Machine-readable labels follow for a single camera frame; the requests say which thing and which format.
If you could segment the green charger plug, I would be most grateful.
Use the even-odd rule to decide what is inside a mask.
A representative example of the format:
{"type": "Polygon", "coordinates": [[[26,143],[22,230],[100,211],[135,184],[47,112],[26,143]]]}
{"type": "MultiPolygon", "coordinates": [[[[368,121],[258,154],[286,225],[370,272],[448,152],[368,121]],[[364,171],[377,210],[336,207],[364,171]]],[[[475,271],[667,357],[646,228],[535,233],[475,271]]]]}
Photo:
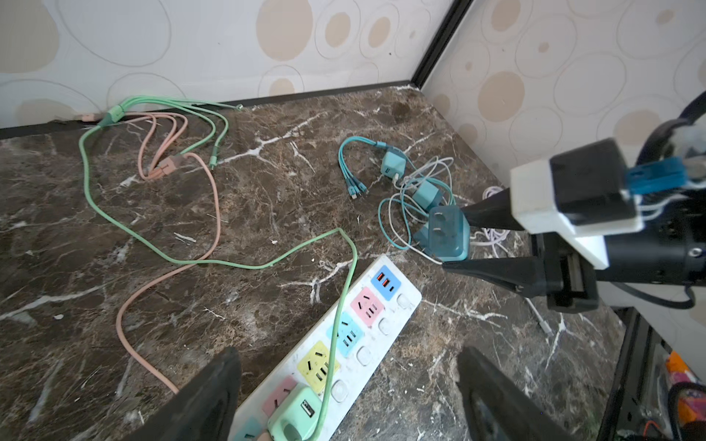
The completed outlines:
{"type": "Polygon", "coordinates": [[[298,383],[268,419],[268,433],[274,441],[308,440],[321,410],[322,401],[314,390],[298,383]]]}

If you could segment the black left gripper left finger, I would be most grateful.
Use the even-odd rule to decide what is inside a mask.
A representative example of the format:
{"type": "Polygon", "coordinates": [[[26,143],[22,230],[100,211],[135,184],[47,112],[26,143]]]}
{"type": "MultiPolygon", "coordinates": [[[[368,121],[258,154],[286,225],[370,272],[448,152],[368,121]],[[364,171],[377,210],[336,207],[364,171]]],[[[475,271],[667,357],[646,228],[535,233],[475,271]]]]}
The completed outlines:
{"type": "Polygon", "coordinates": [[[226,440],[238,406],[242,367],[226,347],[127,440],[226,440]]]}

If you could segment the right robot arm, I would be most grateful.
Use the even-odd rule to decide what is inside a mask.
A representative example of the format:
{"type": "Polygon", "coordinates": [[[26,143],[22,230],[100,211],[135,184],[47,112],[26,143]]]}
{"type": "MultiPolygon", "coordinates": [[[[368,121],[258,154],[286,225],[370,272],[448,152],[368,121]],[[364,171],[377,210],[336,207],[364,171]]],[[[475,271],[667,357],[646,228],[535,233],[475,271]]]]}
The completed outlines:
{"type": "Polygon", "coordinates": [[[698,96],[634,166],[608,138],[516,167],[507,189],[474,205],[435,207],[428,253],[557,312],[595,310],[600,282],[691,309],[705,283],[704,114],[698,96]]]}

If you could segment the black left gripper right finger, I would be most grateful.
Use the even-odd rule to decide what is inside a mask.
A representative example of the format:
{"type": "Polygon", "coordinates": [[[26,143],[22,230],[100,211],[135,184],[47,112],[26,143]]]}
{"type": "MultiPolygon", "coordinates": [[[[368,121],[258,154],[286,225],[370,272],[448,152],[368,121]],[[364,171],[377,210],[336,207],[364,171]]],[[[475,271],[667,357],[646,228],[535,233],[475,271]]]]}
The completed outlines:
{"type": "Polygon", "coordinates": [[[477,348],[461,350],[457,369],[472,440],[572,438],[477,348]]]}

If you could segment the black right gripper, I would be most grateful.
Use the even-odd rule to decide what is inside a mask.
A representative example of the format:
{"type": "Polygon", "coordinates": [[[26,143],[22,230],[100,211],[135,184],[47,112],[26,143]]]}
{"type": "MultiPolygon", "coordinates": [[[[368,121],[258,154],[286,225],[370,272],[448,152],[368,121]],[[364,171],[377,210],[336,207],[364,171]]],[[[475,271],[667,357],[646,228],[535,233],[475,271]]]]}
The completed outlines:
{"type": "MultiPolygon", "coordinates": [[[[461,208],[471,227],[523,231],[513,217],[510,189],[461,208]]],[[[531,237],[533,257],[445,262],[450,273],[475,277],[525,298],[544,297],[550,310],[591,312],[599,308],[596,270],[557,233],[531,237]]]]}

